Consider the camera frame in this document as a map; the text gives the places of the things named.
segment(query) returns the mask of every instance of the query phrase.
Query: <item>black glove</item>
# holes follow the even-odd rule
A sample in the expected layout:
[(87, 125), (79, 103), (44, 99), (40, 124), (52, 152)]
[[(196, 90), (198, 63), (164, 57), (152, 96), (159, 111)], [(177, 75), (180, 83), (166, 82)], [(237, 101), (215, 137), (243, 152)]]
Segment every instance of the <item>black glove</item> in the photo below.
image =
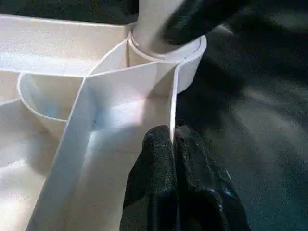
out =
[[(163, 32), (164, 39), (170, 44), (183, 45), (213, 30), (254, 1), (256, 0), (186, 0), (167, 22)], [(128, 12), (135, 14), (139, 11), (139, 0), (123, 2)]]
[(178, 196), (173, 147), (167, 126), (151, 129), (131, 170), (125, 192), (121, 231), (173, 231)]
[(197, 132), (177, 129), (175, 156), (181, 230), (249, 231), (228, 173), (210, 159)]
[(183, 126), (175, 143), (173, 155), (166, 126), (146, 134), (128, 177), (121, 230), (249, 231), (228, 174), (209, 159), (199, 135)]

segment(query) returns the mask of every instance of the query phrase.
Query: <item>dark background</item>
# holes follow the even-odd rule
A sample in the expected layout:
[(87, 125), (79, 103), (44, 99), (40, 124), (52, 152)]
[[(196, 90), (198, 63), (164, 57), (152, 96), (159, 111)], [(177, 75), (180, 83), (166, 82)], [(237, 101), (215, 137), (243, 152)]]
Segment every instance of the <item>dark background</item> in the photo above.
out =
[[(255, 231), (308, 230), (308, 3), (259, 1), (207, 34), (177, 123), (224, 166)], [(124, 24), (119, 0), (0, 0), (0, 13)]]

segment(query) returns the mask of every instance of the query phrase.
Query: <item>circular rim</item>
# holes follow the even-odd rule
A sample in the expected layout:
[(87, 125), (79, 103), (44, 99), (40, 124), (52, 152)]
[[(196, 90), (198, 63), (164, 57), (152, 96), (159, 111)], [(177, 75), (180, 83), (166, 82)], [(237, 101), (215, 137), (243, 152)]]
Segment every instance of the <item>circular rim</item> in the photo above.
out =
[(21, 73), (18, 77), (18, 81), (17, 81), (17, 92), (18, 92), (18, 96), (19, 98), (21, 99), (21, 101), (23, 102), (23, 104), (26, 106), (27, 109), (29, 109), (32, 113), (34, 113), (36, 116), (40, 116), (44, 119), (49, 119), (49, 120), (53, 120), (53, 121), (57, 121), (57, 122), (61, 122), (61, 123), (67, 123), (68, 122), (68, 119), (57, 119), (57, 118), (53, 118), (53, 117), (49, 117), (47, 115), (44, 115), (36, 110), (34, 110), (27, 102), (26, 100), (24, 99), (23, 97), (23, 94), (20, 90), (20, 82), (21, 82), (21, 79), (26, 76), (27, 73)]

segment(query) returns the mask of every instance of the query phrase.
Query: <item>cylindrical plastic post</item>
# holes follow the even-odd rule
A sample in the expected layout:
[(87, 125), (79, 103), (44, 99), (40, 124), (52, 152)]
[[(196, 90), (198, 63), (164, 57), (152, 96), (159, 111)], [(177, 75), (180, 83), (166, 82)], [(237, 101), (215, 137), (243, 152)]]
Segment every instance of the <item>cylindrical plastic post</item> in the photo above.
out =
[(161, 32), (169, 17), (184, 0), (140, 0), (139, 17), (132, 38), (145, 54), (168, 61), (177, 61), (193, 54), (200, 46), (196, 39), (184, 46), (174, 46), (162, 40)]

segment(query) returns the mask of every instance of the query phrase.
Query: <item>plastic tray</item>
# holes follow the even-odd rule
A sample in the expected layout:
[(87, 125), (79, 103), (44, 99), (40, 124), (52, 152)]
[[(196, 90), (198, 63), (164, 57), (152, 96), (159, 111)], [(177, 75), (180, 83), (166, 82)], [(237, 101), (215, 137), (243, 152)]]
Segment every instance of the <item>plastic tray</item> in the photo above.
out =
[(1, 230), (118, 230), (142, 139), (167, 125), (173, 140), (205, 37), (166, 62), (136, 49), (133, 25), (0, 18)]

